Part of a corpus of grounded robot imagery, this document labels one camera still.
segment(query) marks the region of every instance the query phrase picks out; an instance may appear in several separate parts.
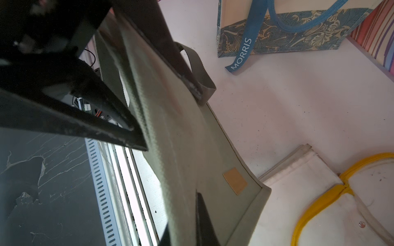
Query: yellow rope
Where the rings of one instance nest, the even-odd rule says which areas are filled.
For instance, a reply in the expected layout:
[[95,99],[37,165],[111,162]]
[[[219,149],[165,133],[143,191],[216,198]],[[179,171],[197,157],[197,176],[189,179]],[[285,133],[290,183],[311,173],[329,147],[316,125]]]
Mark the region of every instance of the yellow rope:
[[342,173],[339,176],[339,178],[342,180],[342,182],[344,184],[343,185],[336,185],[333,188],[329,189],[326,193],[324,193],[321,197],[319,197],[315,202],[313,202],[312,205],[302,215],[300,220],[298,220],[297,225],[294,228],[291,246],[298,245],[298,239],[301,235],[302,229],[318,213],[320,213],[325,208],[327,208],[328,206],[333,204],[336,200],[338,200],[341,197],[341,195],[343,195],[345,193],[349,193],[354,196],[354,193],[349,185],[349,178],[353,174],[355,174],[357,171],[359,171],[360,169],[362,169],[363,167],[365,167],[371,163],[374,163],[376,161],[380,161],[382,159],[387,159],[387,158],[394,158],[394,153],[381,153],[381,154],[370,156],[368,158],[365,158],[365,159],[355,163],[347,171]]

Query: bag handle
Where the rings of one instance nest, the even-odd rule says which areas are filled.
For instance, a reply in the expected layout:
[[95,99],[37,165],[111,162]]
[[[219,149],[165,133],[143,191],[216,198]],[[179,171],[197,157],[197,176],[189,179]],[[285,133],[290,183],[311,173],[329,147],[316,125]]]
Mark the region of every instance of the bag handle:
[[216,91],[215,83],[206,72],[200,56],[197,54],[196,51],[178,42],[175,42],[175,45],[179,49],[179,52],[184,50],[188,55],[191,72],[194,75],[195,80],[197,81],[197,83],[195,83],[194,85],[201,92],[201,99],[199,101],[199,105],[205,105],[208,102],[208,99],[211,98],[213,93]]
[[226,69],[229,72],[237,71],[248,59],[256,42],[256,38],[260,31],[261,25],[264,22],[264,17],[267,13],[267,9],[269,11],[271,20],[278,28],[286,32],[295,33],[311,29],[312,27],[327,20],[331,15],[337,12],[347,1],[348,0],[337,0],[329,9],[324,11],[319,17],[316,17],[310,22],[307,22],[300,26],[289,26],[279,20],[279,17],[275,12],[275,0],[253,0],[247,17],[245,30],[242,35],[240,50],[238,51],[237,57],[235,58],[234,62],[230,66],[227,66]]

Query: wire cable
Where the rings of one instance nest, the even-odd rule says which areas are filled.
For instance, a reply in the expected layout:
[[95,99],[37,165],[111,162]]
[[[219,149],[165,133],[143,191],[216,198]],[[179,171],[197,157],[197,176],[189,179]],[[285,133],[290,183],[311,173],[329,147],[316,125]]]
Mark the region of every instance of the wire cable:
[[86,51],[88,51],[90,54],[92,54],[93,55],[93,57],[94,57],[94,61],[93,61],[93,63],[92,63],[92,65],[90,65],[90,67],[92,67],[95,63],[96,63],[96,56],[93,54],[93,52],[92,51],[90,51],[90,50],[87,50],[87,49],[84,49],[84,50],[86,50]]

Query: colorful striped object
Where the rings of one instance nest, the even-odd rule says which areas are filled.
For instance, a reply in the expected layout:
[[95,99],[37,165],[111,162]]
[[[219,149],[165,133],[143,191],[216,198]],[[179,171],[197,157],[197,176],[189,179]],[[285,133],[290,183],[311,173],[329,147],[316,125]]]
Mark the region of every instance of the colorful striped object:
[[350,35],[394,75],[394,0],[384,0]]

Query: leather patch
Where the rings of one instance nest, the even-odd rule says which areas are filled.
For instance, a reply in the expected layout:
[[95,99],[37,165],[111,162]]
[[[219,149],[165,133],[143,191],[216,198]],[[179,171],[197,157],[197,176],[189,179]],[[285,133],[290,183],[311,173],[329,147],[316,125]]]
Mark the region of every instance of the leather patch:
[[240,172],[233,168],[230,171],[223,173],[224,178],[227,183],[229,183],[231,189],[235,192],[235,194],[239,195],[247,187],[246,180],[242,177]]

